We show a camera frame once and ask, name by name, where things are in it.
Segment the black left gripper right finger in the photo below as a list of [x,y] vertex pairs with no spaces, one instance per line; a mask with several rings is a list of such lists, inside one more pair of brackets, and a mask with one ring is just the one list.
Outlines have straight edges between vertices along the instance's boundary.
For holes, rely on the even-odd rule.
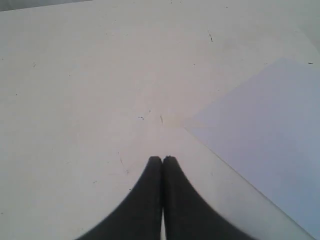
[[253,239],[210,207],[173,156],[166,156],[162,163],[162,197],[168,240]]

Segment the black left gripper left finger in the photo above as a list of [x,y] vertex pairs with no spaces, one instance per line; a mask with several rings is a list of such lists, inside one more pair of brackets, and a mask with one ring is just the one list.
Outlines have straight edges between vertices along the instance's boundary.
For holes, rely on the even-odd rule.
[[80,240],[159,240],[163,213],[162,160],[151,156],[125,199]]

